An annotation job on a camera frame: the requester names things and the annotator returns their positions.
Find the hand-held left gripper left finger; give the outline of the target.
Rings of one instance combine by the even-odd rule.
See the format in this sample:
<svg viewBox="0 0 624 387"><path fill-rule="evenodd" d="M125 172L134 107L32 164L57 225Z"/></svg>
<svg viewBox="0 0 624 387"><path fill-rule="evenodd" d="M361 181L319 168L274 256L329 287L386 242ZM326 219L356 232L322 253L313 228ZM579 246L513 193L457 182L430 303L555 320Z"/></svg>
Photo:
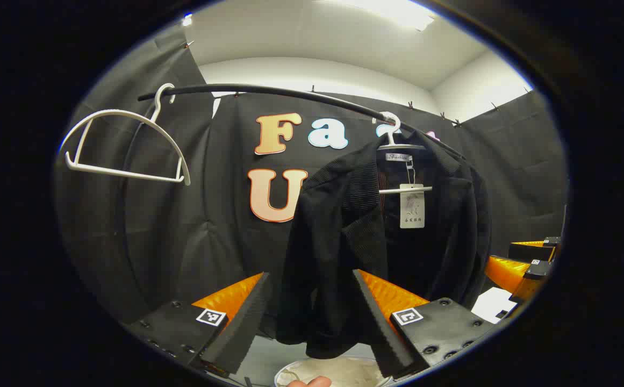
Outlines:
<svg viewBox="0 0 624 387"><path fill-rule="evenodd" d="M228 377L240 370L271 296L262 272L190 302L174 299L124 328L182 367Z"/></svg>

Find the black ribbed jacket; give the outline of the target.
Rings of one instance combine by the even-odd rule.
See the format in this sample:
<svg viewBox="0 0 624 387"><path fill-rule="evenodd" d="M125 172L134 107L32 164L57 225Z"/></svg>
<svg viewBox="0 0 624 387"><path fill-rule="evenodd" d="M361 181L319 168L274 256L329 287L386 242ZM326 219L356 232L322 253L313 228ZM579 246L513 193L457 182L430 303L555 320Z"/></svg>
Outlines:
<svg viewBox="0 0 624 387"><path fill-rule="evenodd" d="M298 197L288 238L275 338L305 343L307 356L332 359L362 338L353 295L360 269L427 300L448 297L472 308L482 292L491 247L492 214L484 177L468 161L418 132L378 151L387 135L326 164ZM426 225L401 230L400 199L379 190L415 183L425 192Z"/></svg>

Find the black backdrop cloth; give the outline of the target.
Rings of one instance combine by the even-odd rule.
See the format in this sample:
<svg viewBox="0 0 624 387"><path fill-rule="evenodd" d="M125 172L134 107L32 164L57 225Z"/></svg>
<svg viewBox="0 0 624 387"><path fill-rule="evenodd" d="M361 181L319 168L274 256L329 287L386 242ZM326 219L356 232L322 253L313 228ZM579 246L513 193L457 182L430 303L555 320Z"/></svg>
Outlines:
<svg viewBox="0 0 624 387"><path fill-rule="evenodd" d="M568 179L558 131L537 91L452 125L435 113L366 95L322 95L388 110L454 148L481 175L491 205L492 255L512 242L561 232ZM280 273L291 222L258 218L253 169L276 173L263 184L275 209L296 201L282 173L313 176L382 133L370 117L279 95L210 92L164 103L159 125L175 140L191 184L69 170L55 165L56 208L64 245L81 279L112 315L130 323L175 297L196 300L260 272L271 274L263 332L275 331Z"/></svg>

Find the white paper hang tag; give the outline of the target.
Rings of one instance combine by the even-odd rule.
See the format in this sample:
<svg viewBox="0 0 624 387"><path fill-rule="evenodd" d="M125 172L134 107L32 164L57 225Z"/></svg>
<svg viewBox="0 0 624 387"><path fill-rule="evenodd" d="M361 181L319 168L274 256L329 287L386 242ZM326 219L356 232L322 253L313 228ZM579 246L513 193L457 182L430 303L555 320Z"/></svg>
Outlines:
<svg viewBox="0 0 624 387"><path fill-rule="evenodd" d="M400 192L400 220L399 227L401 230L421 230L425 228L425 192L423 190L413 190L422 188L421 185L401 184L401 189L407 189Z"/></svg>

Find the white empty clothes hanger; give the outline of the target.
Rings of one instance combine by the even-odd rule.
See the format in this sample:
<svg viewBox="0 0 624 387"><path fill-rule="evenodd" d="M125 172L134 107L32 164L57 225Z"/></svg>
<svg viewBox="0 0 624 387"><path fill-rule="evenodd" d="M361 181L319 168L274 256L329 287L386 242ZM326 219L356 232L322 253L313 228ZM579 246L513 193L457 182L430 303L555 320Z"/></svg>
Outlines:
<svg viewBox="0 0 624 387"><path fill-rule="evenodd" d="M172 138L172 136L169 135L168 132L165 131L162 127L160 127L160 125L158 125L156 122L157 119L159 118L160 111L162 109L162 103L161 103L162 96L164 96L164 93L166 91L168 91L169 89L174 89L175 87L176 86L172 83L165 83L159 87L159 89L154 95L154 112L149 118L143 115L140 115L139 113L130 112L127 110L105 109L105 110L99 110L98 112L91 113L85 118L78 121L78 123L76 123L68 131L68 133L62 140L61 145L59 147L59 151L63 150L64 145L66 144L66 142L68 142L69 138L72 137L73 134L78 132L78 130L80 129L83 130L81 134L81 138L78 141L78 145L77 145L74 157L71 157L71 154L69 151L64 152L64 161L66 162L66 165L68 166L68 168L70 170L75 170L75 171L108 175L108 176L116 176L120 178L135 178L135 179L140 179L140 180L158 181L158 182L164 182L164 183L182 183L187 187L190 186L191 176L189 172L189 167L182 153L181 148L179 148L179 146L177 145L175 140ZM95 119L102 118L102 117L129 118L129 119L138 121L141 124L149 126L153 130L155 130L157 133L159 133L159 135L162 135L162 137L164 137L164 139L172 146L173 150L177 154L176 176L174 178L167 178L163 176L133 173L133 172L125 171L122 169L111 169L111 168L105 168L105 167L99 167L95 165L80 163L81 152L83 149L83 145L85 145L85 141L87 139L88 133L90 132L90 127L92 123L95 122Z"/></svg>

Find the white clothes hanger with bar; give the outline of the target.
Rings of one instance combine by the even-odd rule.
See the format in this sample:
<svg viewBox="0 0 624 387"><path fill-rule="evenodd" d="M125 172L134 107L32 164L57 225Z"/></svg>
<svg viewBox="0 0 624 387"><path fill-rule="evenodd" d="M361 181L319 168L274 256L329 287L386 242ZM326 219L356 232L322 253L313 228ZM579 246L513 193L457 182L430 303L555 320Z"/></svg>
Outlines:
<svg viewBox="0 0 624 387"><path fill-rule="evenodd" d="M388 144L382 145L377 148L378 151L393 151L399 149L410 149L415 151L425 151L426 147L422 145L413 145L408 143L395 143L395 139L393 138L393 133L395 131L400 130L401 121L397 115L391 112L379 112L379 118L373 118L373 120L382 120L383 122L393 123L391 125L390 130L387 132L388 136ZM381 195L389 195L389 194L403 194L403 193L413 193L413 192L427 192L432 191L433 187L416 187L415 183L409 183L410 187L407 188L398 188L398 189L383 189L379 190L379 194Z"/></svg>

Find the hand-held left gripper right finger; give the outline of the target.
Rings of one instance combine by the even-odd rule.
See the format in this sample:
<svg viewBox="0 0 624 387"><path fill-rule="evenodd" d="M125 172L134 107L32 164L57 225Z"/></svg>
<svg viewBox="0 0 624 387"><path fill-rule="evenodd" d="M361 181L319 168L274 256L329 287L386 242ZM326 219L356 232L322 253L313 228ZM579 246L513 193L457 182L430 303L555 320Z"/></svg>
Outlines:
<svg viewBox="0 0 624 387"><path fill-rule="evenodd" d="M427 301L364 270L353 270L363 340L385 377L437 367L486 338L494 324L448 297Z"/></svg>

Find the white flat board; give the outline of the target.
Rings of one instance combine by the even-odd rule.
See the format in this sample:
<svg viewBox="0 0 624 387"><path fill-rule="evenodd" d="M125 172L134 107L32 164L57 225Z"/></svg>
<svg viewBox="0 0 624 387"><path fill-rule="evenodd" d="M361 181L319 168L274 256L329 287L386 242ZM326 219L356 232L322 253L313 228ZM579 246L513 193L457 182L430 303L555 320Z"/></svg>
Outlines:
<svg viewBox="0 0 624 387"><path fill-rule="evenodd" d="M492 287L477 298L471 313L489 323L497 324L518 305L510 300L511 297L511 292Z"/></svg>

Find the white laundry hamper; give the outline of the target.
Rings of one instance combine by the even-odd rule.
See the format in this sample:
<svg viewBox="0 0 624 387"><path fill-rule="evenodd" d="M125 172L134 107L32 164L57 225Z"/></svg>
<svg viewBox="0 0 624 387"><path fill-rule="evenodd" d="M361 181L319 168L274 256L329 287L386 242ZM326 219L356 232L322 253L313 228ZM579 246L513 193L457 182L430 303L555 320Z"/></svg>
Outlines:
<svg viewBox="0 0 624 387"><path fill-rule="evenodd" d="M367 357L341 356L329 360L307 358L290 363L274 377L273 387L287 387L290 382L307 384L315 377L327 377L331 387L386 387L393 382L384 377L376 360Z"/></svg>

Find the black clothes rail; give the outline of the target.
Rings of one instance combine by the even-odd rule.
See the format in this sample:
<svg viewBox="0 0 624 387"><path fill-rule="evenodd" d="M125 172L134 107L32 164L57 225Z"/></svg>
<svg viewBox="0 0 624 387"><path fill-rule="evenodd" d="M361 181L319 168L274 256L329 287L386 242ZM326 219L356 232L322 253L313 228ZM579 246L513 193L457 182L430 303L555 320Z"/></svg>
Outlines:
<svg viewBox="0 0 624 387"><path fill-rule="evenodd" d="M200 184L190 203L219 237L216 262L250 274L280 274L302 174L312 176L390 129L368 111L395 113L435 140L455 127L434 113L351 95L236 84L167 88L162 95L184 102L216 92L219 106L197 136L199 148L181 148Z"/></svg>

